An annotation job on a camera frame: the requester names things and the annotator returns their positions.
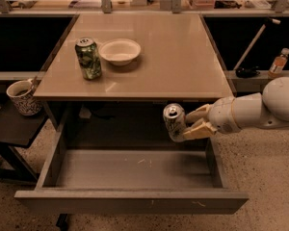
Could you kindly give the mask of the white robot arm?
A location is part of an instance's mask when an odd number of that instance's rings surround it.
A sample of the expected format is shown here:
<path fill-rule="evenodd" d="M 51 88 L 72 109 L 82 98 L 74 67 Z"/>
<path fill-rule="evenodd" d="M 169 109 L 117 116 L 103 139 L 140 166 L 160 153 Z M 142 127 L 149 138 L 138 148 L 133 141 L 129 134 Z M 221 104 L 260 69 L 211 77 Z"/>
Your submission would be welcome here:
<path fill-rule="evenodd" d="M 185 141 L 246 128 L 289 129 L 289 77 L 270 81 L 261 93 L 225 97 L 203 105 L 188 113 L 186 122 L 191 126 L 182 132 Z"/>

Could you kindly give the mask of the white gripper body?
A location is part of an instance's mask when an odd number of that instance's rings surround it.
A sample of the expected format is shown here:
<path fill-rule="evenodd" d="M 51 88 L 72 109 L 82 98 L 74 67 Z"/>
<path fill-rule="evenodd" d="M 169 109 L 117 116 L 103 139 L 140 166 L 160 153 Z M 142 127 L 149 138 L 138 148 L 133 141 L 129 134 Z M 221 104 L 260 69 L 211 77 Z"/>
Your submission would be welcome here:
<path fill-rule="evenodd" d="M 225 97 L 211 105 L 208 113 L 209 122 L 222 134 L 240 131 L 233 114 L 235 97 Z"/>

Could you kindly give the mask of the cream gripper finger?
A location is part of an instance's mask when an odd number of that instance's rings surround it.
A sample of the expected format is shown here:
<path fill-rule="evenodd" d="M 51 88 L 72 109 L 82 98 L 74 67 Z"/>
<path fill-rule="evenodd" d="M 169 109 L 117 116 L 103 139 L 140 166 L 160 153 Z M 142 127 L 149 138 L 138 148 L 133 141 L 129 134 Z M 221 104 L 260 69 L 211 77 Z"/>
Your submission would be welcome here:
<path fill-rule="evenodd" d="M 209 121 L 201 118 L 184 130 L 183 138 L 186 141 L 205 139 L 214 136 L 216 132 L 217 129 Z"/>
<path fill-rule="evenodd" d="M 186 114 L 186 122 L 195 123 L 201 120 L 202 118 L 206 119 L 210 110 L 211 110 L 210 104 L 202 105 L 201 107 L 195 109 L 194 111 Z"/>

